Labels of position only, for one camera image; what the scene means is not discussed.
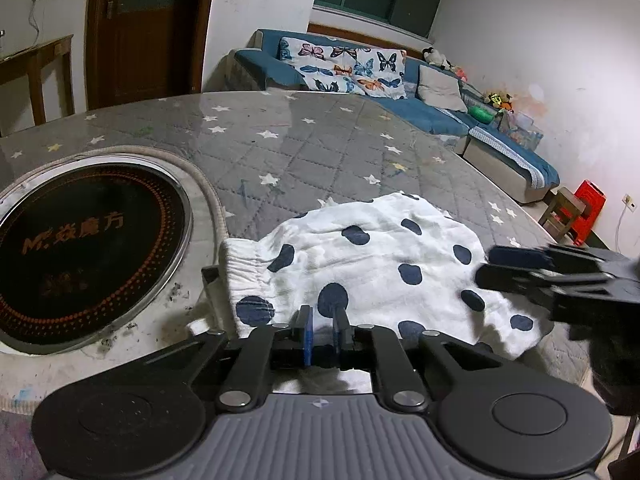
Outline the black gloved right hand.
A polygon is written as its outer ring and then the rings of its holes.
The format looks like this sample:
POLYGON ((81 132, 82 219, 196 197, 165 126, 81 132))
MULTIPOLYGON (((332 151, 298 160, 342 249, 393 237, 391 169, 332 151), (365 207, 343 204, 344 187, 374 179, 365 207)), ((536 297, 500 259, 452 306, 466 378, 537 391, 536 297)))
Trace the black gloved right hand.
POLYGON ((589 341, 592 384, 613 415, 639 414, 639 339, 636 336, 589 341))

